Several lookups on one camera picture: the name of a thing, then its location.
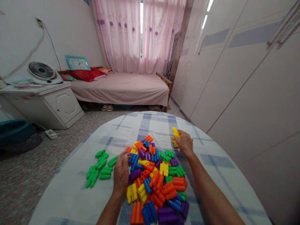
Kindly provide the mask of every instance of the pink bedsheet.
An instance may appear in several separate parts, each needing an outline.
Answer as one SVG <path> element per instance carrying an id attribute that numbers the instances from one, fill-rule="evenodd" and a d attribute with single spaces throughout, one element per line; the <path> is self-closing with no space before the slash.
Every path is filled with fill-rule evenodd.
<path id="1" fill-rule="evenodd" d="M 113 73 L 98 81 L 72 81 L 80 101 L 121 105 L 168 105 L 169 88 L 156 74 Z"/>

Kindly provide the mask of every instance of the power strip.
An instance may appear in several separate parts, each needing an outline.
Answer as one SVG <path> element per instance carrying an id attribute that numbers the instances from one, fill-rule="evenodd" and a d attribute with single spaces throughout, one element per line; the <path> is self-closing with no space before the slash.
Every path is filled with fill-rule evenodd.
<path id="1" fill-rule="evenodd" d="M 54 140 L 57 138 L 57 133 L 55 133 L 53 130 L 49 129 L 49 130 L 46 130 L 45 133 L 48 135 L 48 137 L 51 139 L 51 140 Z"/>

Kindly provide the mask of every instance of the hand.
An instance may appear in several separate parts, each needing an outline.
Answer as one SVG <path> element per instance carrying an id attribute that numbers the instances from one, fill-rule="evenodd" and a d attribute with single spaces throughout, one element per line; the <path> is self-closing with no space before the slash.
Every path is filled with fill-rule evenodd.
<path id="1" fill-rule="evenodd" d="M 127 151 L 122 152 L 118 155 L 117 162 L 113 172 L 113 195 L 117 197 L 122 197 L 125 194 L 126 188 L 128 186 L 128 156 L 131 153 Z"/>
<path id="2" fill-rule="evenodd" d="M 175 139 L 179 149 L 187 157 L 194 152 L 193 151 L 193 139 L 191 138 L 191 136 L 188 133 L 186 133 L 182 130 L 178 130 L 178 132 L 181 135 L 181 139 L 179 140 L 179 138 L 176 136 L 174 136 L 174 139 Z"/>

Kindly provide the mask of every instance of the pile of plastic blocks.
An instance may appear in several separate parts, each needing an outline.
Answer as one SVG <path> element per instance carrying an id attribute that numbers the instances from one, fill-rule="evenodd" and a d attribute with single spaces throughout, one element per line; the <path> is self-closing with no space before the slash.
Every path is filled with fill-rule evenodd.
<path id="1" fill-rule="evenodd" d="M 98 177 L 100 180 L 108 180 L 110 178 L 113 167 L 117 162 L 117 157 L 114 157 L 107 162 L 108 157 L 109 154 L 107 154 L 105 150 L 99 151 L 95 155 L 95 158 L 98 158 L 98 163 L 95 166 L 91 166 L 87 173 L 86 188 L 92 188 L 95 185 Z"/>
<path id="2" fill-rule="evenodd" d="M 130 186 L 126 189 L 128 204 L 133 202 L 131 223 L 150 224 L 158 220 L 159 223 L 184 224 L 189 209 L 184 192 L 188 185 L 184 178 L 186 173 L 174 152 L 166 150 L 163 154 L 152 141 L 148 135 L 135 142 L 133 149 L 126 148 L 132 153 Z"/>

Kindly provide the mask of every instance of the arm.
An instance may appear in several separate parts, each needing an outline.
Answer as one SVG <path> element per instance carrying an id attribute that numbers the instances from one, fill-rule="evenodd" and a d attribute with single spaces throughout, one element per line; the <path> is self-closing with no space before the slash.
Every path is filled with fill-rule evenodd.
<path id="1" fill-rule="evenodd" d="M 113 172 L 112 196 L 110 197 L 104 210 L 102 211 L 96 225 L 114 225 L 117 223 L 119 211 L 123 202 L 123 197 L 128 185 L 128 156 L 130 155 L 131 153 L 124 151 L 117 158 L 117 162 Z"/>
<path id="2" fill-rule="evenodd" d="M 191 166 L 197 190 L 200 194 L 201 204 L 210 224 L 244 224 L 195 155 L 191 136 L 182 130 L 178 131 L 181 134 L 181 139 L 174 138 Z"/>

